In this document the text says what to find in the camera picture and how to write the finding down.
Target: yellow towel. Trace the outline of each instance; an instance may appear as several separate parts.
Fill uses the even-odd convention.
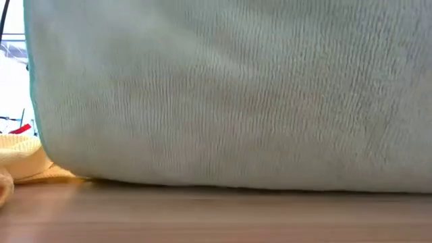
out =
[[[48,159],[37,137],[0,134],[0,207],[14,192],[14,184],[70,178],[75,176]]]

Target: red object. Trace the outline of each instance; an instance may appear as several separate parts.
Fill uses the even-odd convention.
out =
[[[31,129],[32,126],[30,126],[29,124],[26,124],[24,126],[22,126],[21,128],[18,128],[17,130],[14,131],[10,131],[9,134],[21,134],[29,129]]]

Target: wooden surface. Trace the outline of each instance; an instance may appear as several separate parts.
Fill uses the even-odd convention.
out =
[[[432,242],[432,198],[40,184],[0,210],[0,242]]]

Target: terry cloth fabric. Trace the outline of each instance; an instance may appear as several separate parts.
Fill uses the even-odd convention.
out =
[[[0,134],[0,207],[12,195],[14,184],[66,178],[74,175],[47,158],[38,138]]]
[[[52,160],[165,185],[432,192],[430,0],[25,0]]]

